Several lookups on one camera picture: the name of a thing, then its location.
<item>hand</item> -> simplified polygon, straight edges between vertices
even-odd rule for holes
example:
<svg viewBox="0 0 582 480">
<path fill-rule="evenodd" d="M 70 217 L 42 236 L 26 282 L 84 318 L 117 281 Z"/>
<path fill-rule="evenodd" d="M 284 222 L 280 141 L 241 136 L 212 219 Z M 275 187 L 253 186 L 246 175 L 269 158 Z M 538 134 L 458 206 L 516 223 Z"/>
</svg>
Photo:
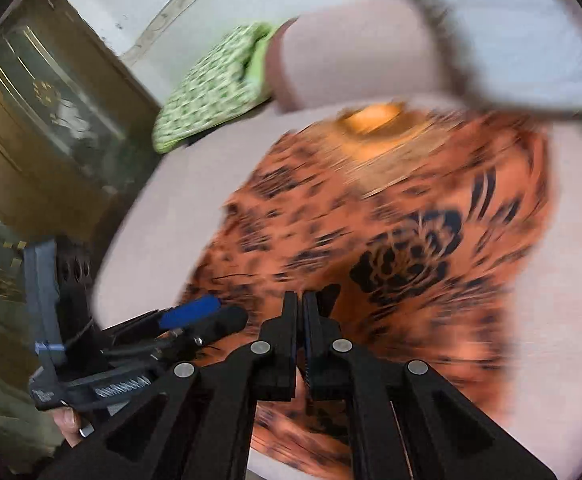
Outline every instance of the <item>hand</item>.
<svg viewBox="0 0 582 480">
<path fill-rule="evenodd" d="M 53 415 L 53 420 L 60 430 L 60 433 L 65 437 L 69 446 L 73 447 L 82 440 L 80 436 L 80 415 L 78 415 L 71 408 L 57 408 L 50 410 Z"/>
</svg>

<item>metal pin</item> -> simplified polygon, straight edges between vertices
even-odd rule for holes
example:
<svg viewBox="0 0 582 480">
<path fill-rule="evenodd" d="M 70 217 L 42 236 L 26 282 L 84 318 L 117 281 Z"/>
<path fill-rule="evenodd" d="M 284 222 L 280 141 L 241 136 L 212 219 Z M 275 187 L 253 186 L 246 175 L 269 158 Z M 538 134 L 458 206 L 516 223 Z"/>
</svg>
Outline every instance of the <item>metal pin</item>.
<svg viewBox="0 0 582 480">
<path fill-rule="evenodd" d="M 180 363 L 173 369 L 173 373 L 182 378 L 191 377 L 194 371 L 196 367 L 191 363 Z"/>
<path fill-rule="evenodd" d="M 415 375 L 424 375 L 429 371 L 429 366 L 424 361 L 411 361 L 407 365 L 408 370 Z"/>
<path fill-rule="evenodd" d="M 254 354 L 266 354 L 271 350 L 271 345 L 266 341 L 256 341 L 251 345 L 251 351 Z"/>
<path fill-rule="evenodd" d="M 94 431 L 94 427 L 91 424 L 87 424 L 86 426 L 80 428 L 80 436 L 82 438 L 87 438 Z"/>
<path fill-rule="evenodd" d="M 353 343 L 348 339 L 336 339 L 331 346 L 336 352 L 345 353 L 353 348 Z"/>
</svg>

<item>green patterned cloth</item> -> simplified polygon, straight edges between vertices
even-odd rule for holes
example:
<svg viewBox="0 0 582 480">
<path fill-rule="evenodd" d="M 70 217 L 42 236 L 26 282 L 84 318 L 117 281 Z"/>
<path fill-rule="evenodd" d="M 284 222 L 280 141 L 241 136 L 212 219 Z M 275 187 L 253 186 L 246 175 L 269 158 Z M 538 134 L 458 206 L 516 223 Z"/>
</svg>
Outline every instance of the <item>green patterned cloth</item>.
<svg viewBox="0 0 582 480">
<path fill-rule="evenodd" d="M 269 98 L 264 56 L 276 27 L 240 25 L 198 61 L 169 97 L 153 127 L 158 153 L 182 139 L 225 123 Z"/>
</svg>

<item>fingernail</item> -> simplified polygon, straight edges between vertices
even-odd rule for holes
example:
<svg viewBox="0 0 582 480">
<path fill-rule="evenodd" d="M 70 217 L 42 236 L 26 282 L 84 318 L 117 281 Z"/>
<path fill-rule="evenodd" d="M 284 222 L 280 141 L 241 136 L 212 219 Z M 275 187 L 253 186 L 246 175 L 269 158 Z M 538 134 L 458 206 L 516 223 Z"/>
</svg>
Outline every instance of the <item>fingernail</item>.
<svg viewBox="0 0 582 480">
<path fill-rule="evenodd" d="M 76 412 L 74 412 L 74 410 L 66 410 L 63 418 L 65 420 L 65 424 L 69 428 L 74 428 L 78 425 L 78 418 L 76 417 Z"/>
</svg>

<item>screw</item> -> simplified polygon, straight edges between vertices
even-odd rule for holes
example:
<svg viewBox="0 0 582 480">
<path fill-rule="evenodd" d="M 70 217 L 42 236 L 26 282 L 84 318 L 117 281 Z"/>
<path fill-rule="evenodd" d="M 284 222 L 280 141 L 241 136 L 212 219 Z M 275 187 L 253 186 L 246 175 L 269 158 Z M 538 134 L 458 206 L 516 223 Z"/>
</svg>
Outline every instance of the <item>screw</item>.
<svg viewBox="0 0 582 480">
<path fill-rule="evenodd" d="M 266 354 L 271 350 L 271 345 L 266 341 L 256 341 L 251 345 L 251 351 L 254 354 Z"/>
<path fill-rule="evenodd" d="M 407 365 L 408 370 L 414 375 L 424 375 L 429 371 L 429 366 L 424 361 L 411 361 Z"/>
<path fill-rule="evenodd" d="M 191 363 L 180 363 L 173 369 L 173 373 L 178 377 L 191 377 L 196 368 Z"/>
<path fill-rule="evenodd" d="M 331 346 L 336 352 L 345 353 L 353 348 L 353 343 L 348 339 L 336 339 Z"/>
</svg>

